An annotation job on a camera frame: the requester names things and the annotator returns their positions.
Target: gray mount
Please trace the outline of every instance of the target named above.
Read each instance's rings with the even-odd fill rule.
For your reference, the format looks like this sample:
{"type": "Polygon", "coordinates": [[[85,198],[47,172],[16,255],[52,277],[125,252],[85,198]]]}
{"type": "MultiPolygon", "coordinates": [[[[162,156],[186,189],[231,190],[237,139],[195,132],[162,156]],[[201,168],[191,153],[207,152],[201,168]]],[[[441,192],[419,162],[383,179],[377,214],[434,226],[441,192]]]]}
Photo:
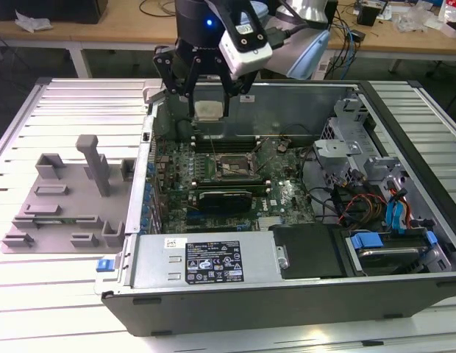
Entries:
{"type": "Polygon", "coordinates": [[[135,159],[109,165],[97,143],[95,135],[79,136],[76,148],[88,162],[84,165],[64,164],[58,154],[40,156],[39,175],[2,240],[2,252],[121,250],[135,159]]]}

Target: aluminum extrusion table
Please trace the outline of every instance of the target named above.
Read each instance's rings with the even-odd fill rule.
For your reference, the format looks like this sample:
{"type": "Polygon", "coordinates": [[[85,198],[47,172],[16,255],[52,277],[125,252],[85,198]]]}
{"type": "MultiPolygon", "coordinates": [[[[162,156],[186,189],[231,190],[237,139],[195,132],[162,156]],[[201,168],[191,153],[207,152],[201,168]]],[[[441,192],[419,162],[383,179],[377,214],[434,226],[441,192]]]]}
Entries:
{"type": "MultiPolygon", "coordinates": [[[[152,83],[158,91],[161,81],[152,83]]],[[[422,89],[372,84],[456,201],[452,120],[422,89]]],[[[41,153],[77,163],[76,137],[88,133],[98,135],[109,163],[136,157],[146,114],[142,87],[142,79],[54,79],[34,87],[0,142],[0,240],[35,180],[41,153]]],[[[94,293],[100,257],[0,252],[0,352],[456,351],[456,297],[412,318],[135,338],[94,293]],[[370,340],[383,345],[364,342],[370,340]]]]}

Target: workbench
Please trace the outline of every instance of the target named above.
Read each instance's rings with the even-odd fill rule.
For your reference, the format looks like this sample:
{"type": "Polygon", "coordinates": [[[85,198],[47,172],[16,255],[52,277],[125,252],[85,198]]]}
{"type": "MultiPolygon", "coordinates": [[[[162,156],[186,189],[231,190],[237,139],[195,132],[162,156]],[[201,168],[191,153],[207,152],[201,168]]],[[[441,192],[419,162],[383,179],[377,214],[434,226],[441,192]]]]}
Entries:
{"type": "MultiPolygon", "coordinates": [[[[344,11],[351,0],[340,0],[341,16],[353,28],[366,34],[358,57],[408,60],[456,60],[456,39],[429,29],[427,33],[398,33],[390,21],[375,22],[373,27],[360,26],[356,17],[344,11]]],[[[98,24],[71,24],[53,22],[53,29],[28,33],[13,21],[0,22],[0,36],[10,46],[62,48],[69,50],[77,76],[92,77],[85,49],[113,49],[151,51],[158,45],[173,45],[177,37],[175,18],[154,18],[141,13],[139,0],[109,0],[107,10],[98,24]]],[[[149,1],[144,10],[159,13],[157,2],[149,1]]],[[[343,45],[340,31],[333,30],[329,50],[323,56],[325,63],[339,53],[343,45]]],[[[326,68],[318,67],[313,78],[322,79],[326,68]]]]}
{"type": "MultiPolygon", "coordinates": [[[[161,84],[160,79],[152,80],[154,92],[161,84]]],[[[421,88],[406,82],[372,85],[433,171],[456,182],[451,119],[421,88]]],[[[109,164],[137,156],[147,111],[142,87],[142,79],[53,79],[36,84],[0,141],[0,240],[37,176],[40,154],[59,153],[65,163],[82,163],[82,154],[74,148],[76,139],[95,134],[99,153],[106,154],[109,164]]],[[[377,137],[387,138],[381,132],[377,137]]],[[[385,148],[393,154],[392,146],[385,148]]],[[[444,186],[456,200],[452,185],[456,184],[444,186]]],[[[0,352],[75,353],[97,347],[134,353],[456,350],[456,297],[412,318],[135,338],[94,293],[101,256],[0,252],[0,352]]]]}

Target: warning label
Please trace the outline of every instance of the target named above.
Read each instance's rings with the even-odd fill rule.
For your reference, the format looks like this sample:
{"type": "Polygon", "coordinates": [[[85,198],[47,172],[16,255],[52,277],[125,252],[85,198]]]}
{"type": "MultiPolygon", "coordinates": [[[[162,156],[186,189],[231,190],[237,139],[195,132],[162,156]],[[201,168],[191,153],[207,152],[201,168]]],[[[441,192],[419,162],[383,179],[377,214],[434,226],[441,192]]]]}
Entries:
{"type": "Polygon", "coordinates": [[[239,241],[186,243],[185,259],[189,285],[244,281],[239,241]]]}

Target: motherboard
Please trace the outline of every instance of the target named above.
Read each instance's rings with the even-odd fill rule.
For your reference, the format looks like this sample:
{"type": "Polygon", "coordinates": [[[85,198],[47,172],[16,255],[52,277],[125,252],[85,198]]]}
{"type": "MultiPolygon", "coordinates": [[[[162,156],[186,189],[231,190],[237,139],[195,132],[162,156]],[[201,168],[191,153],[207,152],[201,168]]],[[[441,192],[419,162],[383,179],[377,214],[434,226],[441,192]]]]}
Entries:
{"type": "Polygon", "coordinates": [[[156,184],[160,231],[240,232],[314,222],[299,181],[302,151],[278,137],[157,139],[148,182],[156,184]]]}

